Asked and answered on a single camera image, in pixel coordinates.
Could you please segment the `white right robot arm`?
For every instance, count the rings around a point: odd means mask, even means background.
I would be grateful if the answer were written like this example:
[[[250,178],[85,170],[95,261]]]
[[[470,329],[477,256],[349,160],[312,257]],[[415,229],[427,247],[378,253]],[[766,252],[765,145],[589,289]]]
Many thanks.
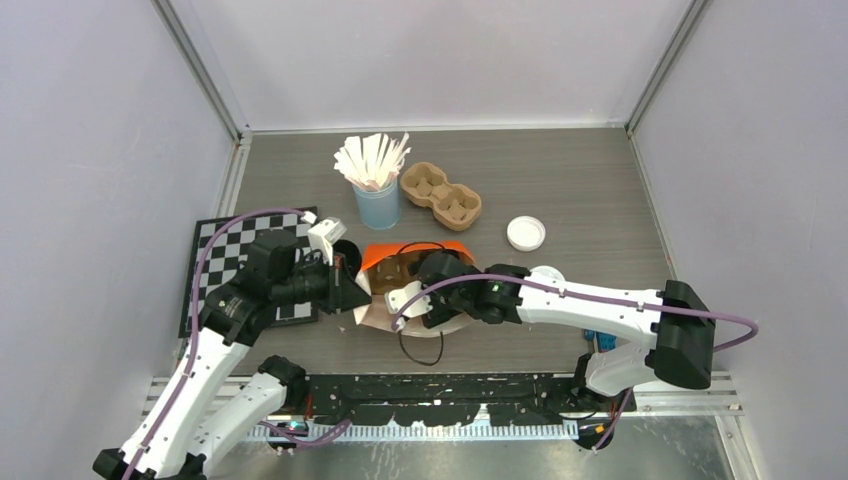
[[[431,329],[459,314],[489,325],[553,324],[622,339],[585,354],[574,369],[571,397],[584,410],[643,383],[705,390],[711,384],[715,323],[685,283],[663,291],[617,290],[569,282],[537,267],[493,264],[479,270],[436,251],[417,263],[416,280],[387,294],[392,327],[419,317]]]

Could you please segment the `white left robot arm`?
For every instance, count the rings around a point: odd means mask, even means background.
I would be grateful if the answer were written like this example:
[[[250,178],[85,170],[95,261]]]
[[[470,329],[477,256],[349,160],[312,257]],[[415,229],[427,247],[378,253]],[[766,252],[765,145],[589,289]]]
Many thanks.
[[[298,412],[309,395],[305,370],[268,357],[239,394],[212,416],[215,395],[280,307],[307,303],[332,314],[367,306],[355,277],[360,248],[320,240],[309,252],[287,230],[259,234],[234,277],[207,292],[188,350],[141,426],[119,448],[104,449],[93,470],[104,479],[205,479],[226,453],[275,411]]]

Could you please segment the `white coffee cup lid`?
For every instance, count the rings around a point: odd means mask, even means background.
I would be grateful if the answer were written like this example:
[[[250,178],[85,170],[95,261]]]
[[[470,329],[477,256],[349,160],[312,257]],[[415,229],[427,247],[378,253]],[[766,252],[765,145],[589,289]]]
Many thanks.
[[[549,265],[539,265],[531,268],[530,271],[533,275],[541,275],[561,281],[565,280],[565,277],[558,269]]]

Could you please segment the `orange paper bag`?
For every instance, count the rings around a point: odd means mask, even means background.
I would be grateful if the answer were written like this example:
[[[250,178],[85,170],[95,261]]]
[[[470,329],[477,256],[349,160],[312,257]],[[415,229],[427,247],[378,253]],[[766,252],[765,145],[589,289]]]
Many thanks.
[[[413,298],[426,286],[418,278],[419,267],[436,253],[455,257],[461,267],[474,265],[470,251],[456,241],[370,244],[355,275],[356,284],[371,295],[370,304],[353,310],[355,324],[394,334],[407,359],[425,367],[442,360],[447,334],[471,322],[468,315],[450,312],[428,297]],[[436,358],[426,361],[412,356],[404,344],[408,338],[438,339]]]

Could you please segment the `single brown cup carrier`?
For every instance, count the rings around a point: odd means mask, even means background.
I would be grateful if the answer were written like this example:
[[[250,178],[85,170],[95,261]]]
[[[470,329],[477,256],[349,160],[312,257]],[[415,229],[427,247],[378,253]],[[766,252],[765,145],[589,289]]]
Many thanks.
[[[404,252],[402,255],[386,257],[367,271],[373,296],[381,296],[395,289],[404,288],[418,279],[422,253]]]

